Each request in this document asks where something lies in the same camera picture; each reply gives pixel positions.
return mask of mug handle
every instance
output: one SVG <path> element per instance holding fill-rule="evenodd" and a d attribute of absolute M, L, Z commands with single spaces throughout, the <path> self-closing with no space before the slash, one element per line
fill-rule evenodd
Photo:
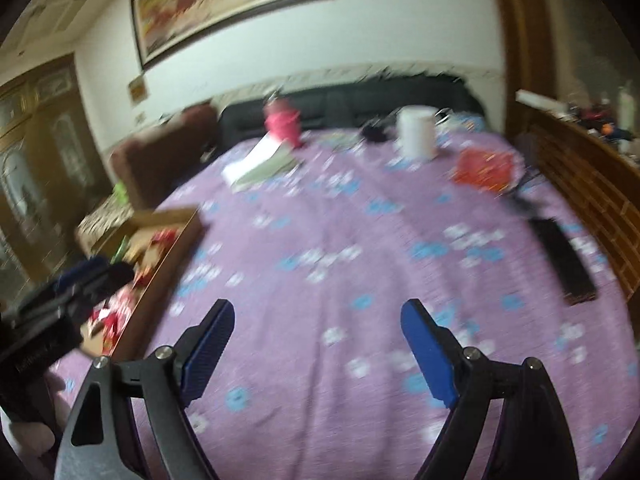
<path fill-rule="evenodd" d="M 453 110 L 451 108 L 443 108 L 442 110 L 439 110 L 436 112 L 436 126 L 439 126 L 440 124 L 446 122 L 449 120 L 449 118 L 453 115 Z"/>

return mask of metal screw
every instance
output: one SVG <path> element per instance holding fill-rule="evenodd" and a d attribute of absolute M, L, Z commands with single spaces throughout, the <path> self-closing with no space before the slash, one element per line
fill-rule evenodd
<path fill-rule="evenodd" d="M 104 368 L 106 365 L 109 364 L 109 358 L 107 356 L 102 356 L 102 357 L 98 357 L 97 359 L 94 359 L 94 368 L 98 368 L 98 370 L 100 368 Z"/>
<path fill-rule="evenodd" d="M 482 352 L 475 346 L 468 346 L 462 351 L 462 355 L 470 361 L 478 361 L 478 359 L 482 357 Z"/>
<path fill-rule="evenodd" d="M 542 361 L 540 359 L 536 359 L 535 357 L 527 357 L 525 363 L 532 370 L 540 370 L 540 368 L 542 368 Z"/>
<path fill-rule="evenodd" d="M 173 353 L 174 353 L 174 349 L 171 348 L 170 346 L 161 346 L 158 350 L 154 352 L 155 356 L 158 359 L 167 359 L 171 357 Z"/>

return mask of brown chair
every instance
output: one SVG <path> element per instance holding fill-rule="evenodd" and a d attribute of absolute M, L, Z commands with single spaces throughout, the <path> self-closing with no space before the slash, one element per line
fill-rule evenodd
<path fill-rule="evenodd" d="M 111 153 L 111 167 L 134 209 L 154 209 L 203 168 L 201 158 L 217 138 L 218 111 L 197 104 L 124 140 Z"/>

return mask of black leather couch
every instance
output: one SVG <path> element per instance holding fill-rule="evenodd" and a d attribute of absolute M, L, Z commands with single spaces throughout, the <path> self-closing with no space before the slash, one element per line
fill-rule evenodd
<path fill-rule="evenodd" d="M 287 95 L 300 110 L 303 130 L 359 128 L 368 120 L 389 115 L 407 105 L 452 108 L 484 116 L 484 109 L 462 78 L 440 74 L 397 76 L 382 73 L 365 80 L 310 88 Z M 220 138 L 216 154 L 243 140 L 265 135 L 262 100 L 228 106 L 218 119 Z"/>

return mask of brown box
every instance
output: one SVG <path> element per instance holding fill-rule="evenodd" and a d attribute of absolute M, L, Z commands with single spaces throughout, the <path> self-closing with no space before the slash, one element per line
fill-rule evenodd
<path fill-rule="evenodd" d="M 168 289 L 176 283 L 176 273 L 180 263 L 189 256 L 194 243 L 202 233 L 202 222 L 196 208 L 171 209 L 166 211 L 137 211 L 115 231 L 105 234 L 92 247 L 93 254 L 103 254 L 111 258 L 122 239 L 130 237 L 130 246 L 148 244 L 155 231 L 162 228 L 181 229 L 180 235 L 160 263 L 151 282 L 146 287 L 120 339 L 111 353 L 116 362 L 137 359 L 145 351 L 158 325 L 161 313 L 166 307 Z M 81 349 L 91 357 L 102 355 L 102 332 L 92 338 L 88 336 L 87 325 L 82 326 L 84 342 Z"/>

